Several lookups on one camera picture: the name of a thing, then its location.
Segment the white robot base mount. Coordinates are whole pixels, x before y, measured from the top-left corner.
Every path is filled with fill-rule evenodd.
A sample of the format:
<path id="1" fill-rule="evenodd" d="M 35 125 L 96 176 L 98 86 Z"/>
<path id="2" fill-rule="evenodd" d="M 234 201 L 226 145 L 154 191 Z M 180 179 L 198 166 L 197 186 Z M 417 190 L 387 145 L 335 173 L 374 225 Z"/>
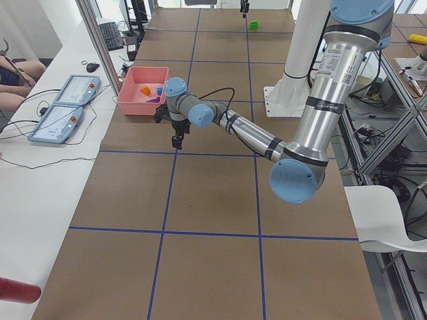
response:
<path id="1" fill-rule="evenodd" d="M 264 87 L 268 117 L 301 117 L 310 91 L 312 61 L 329 12 L 329 1 L 302 1 L 283 76 L 275 86 Z"/>

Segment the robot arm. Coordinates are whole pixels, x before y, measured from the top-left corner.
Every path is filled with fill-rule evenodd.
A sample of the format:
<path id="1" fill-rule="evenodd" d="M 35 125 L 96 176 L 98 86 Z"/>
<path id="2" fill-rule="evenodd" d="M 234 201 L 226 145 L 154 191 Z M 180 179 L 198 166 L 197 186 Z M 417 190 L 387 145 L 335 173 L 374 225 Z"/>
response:
<path id="1" fill-rule="evenodd" d="M 324 182 L 332 132 L 345 109 L 362 60 L 370 51 L 387 47 L 394 14 L 392 1 L 328 1 L 322 27 L 302 30 L 298 19 L 294 41 L 310 44 L 316 34 L 326 43 L 316 78 L 294 138 L 282 141 L 252 123 L 225 103 L 202 101 L 191 93 L 187 83 L 172 77 L 165 83 L 166 101 L 154 115 L 155 122 L 169 121 L 175 129 L 173 147 L 181 148 L 191 126 L 216 124 L 236 136 L 246 147 L 270 160 L 270 187 L 281 200 L 303 203 L 311 199 Z"/>

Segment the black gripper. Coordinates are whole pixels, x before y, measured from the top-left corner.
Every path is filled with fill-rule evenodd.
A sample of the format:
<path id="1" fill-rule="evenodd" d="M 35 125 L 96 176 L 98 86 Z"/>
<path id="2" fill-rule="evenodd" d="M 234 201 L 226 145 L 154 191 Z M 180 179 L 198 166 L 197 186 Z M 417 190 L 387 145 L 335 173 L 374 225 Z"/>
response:
<path id="1" fill-rule="evenodd" d="M 242 17 L 246 17 L 250 9 L 250 2 L 248 0 L 240 0 L 240 13 Z"/>
<path id="2" fill-rule="evenodd" d="M 175 135 L 171 137 L 172 147 L 182 149 L 184 135 L 189 134 L 191 125 L 189 120 L 183 115 L 169 111 L 167 103 L 163 103 L 156 108 L 153 119 L 156 123 L 160 123 L 162 120 L 171 122 L 172 127 L 175 129 Z"/>

